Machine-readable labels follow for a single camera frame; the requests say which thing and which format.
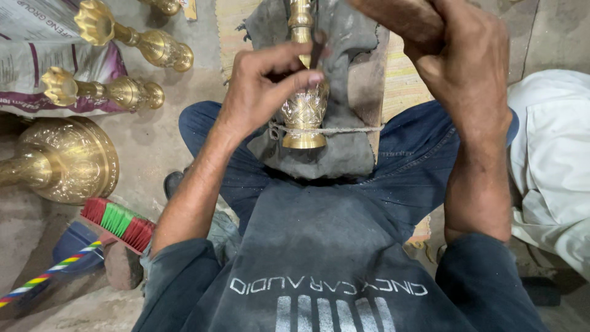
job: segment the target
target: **twine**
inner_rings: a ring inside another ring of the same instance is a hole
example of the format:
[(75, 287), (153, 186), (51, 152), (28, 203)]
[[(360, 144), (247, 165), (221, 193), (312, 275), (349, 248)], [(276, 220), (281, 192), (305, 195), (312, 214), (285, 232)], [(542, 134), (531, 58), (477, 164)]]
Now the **twine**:
[(362, 128), (317, 128), (317, 129), (297, 129), (297, 128), (287, 128), (283, 125), (279, 125), (274, 121), (268, 122), (268, 128), (270, 137), (272, 139), (278, 139), (278, 132), (274, 132), (275, 129), (280, 129), (284, 132), (292, 133), (292, 134), (335, 134), (335, 133), (343, 133), (343, 132), (370, 132), (370, 131), (381, 131), (385, 128), (385, 124), (379, 127), (362, 127)]

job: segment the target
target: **engraved brass surface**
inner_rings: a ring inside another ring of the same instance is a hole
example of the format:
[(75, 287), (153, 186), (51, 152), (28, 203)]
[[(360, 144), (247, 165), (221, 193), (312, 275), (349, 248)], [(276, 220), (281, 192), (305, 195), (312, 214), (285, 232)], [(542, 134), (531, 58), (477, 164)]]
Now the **engraved brass surface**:
[(128, 110), (157, 109), (164, 103), (164, 91), (158, 84), (144, 84), (128, 76), (120, 76), (107, 84), (81, 82), (63, 68), (49, 67), (41, 80), (46, 85), (45, 95), (60, 106), (72, 105), (78, 96), (107, 98)]
[(40, 196), (68, 204), (109, 196), (119, 179), (113, 143), (87, 118), (41, 118), (0, 161), (0, 186), (25, 183)]
[(92, 45), (105, 45), (115, 38), (138, 48), (143, 57), (156, 67), (174, 68), (179, 72), (192, 67), (194, 55), (188, 45), (177, 42), (164, 31), (137, 32), (122, 26), (115, 22), (109, 8), (99, 0), (82, 1), (74, 20), (80, 28), (80, 36)]
[[(322, 124), (326, 113), (327, 96), (330, 86), (326, 81), (321, 82), (314, 89), (304, 93), (296, 93), (287, 99), (281, 114), (287, 128), (317, 129)], [(283, 146), (294, 149), (318, 148), (326, 145), (326, 138), (318, 133), (288, 132), (283, 138)]]
[[(291, 17), (288, 25), (291, 29), (291, 40), (297, 43), (307, 43), (312, 40), (313, 18), (310, 13), (310, 0), (291, 0)], [(309, 67), (310, 56), (300, 56), (299, 59)], [(292, 129), (318, 129), (326, 113), (327, 98), (330, 84), (326, 80), (314, 89), (307, 89), (303, 93), (295, 93), (287, 99), (280, 109), (285, 126)], [(296, 134), (288, 132), (283, 138), (286, 148), (309, 149), (326, 145), (326, 138), (319, 133)]]
[(174, 16), (181, 10), (178, 0), (138, 0), (146, 5), (157, 7), (164, 15)]

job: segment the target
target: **striped broom handle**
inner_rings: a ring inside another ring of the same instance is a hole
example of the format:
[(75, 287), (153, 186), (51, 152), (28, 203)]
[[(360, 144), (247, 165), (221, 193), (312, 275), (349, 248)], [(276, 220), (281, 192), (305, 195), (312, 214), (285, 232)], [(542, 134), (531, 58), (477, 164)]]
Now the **striped broom handle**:
[(102, 244), (101, 241), (96, 241), (96, 242), (91, 243), (86, 248), (78, 251), (78, 253), (76, 253), (75, 255), (72, 255), (70, 258), (67, 258), (67, 259), (61, 261), (60, 263), (58, 263), (55, 266), (53, 266), (51, 269), (43, 272), (42, 275), (36, 277), (35, 279), (30, 280), (29, 282), (27, 282), (23, 286), (21, 286), (21, 287), (15, 289), (15, 290), (13, 290), (12, 292), (6, 294), (4, 297), (0, 298), (0, 308), (2, 308), (3, 306), (7, 305), (10, 301), (14, 300), (17, 296), (30, 291), (31, 289), (33, 289), (38, 284), (40, 284), (40, 283), (44, 282), (45, 280), (49, 279), (54, 273), (60, 272), (61, 270), (65, 269), (70, 264), (72, 264), (73, 262), (79, 260), (84, 255), (86, 255), (87, 253), (96, 250), (96, 248), (100, 247), (101, 244)]

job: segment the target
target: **white garment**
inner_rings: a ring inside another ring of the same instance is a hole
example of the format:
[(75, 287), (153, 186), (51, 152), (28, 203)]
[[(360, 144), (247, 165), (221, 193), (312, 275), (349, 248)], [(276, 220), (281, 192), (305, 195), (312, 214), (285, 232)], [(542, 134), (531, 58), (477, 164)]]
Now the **white garment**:
[(512, 234), (590, 280), (590, 75), (546, 70), (511, 86), (520, 121), (510, 173), (523, 196)]

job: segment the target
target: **dark gray t-shirt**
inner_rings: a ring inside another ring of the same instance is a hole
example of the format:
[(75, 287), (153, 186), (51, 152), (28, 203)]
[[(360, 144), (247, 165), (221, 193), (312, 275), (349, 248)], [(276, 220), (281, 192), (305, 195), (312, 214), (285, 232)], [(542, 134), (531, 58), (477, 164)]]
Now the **dark gray t-shirt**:
[(453, 242), (436, 282), (378, 202), (275, 182), (237, 257), (194, 239), (154, 258), (133, 331), (546, 331), (499, 241)]

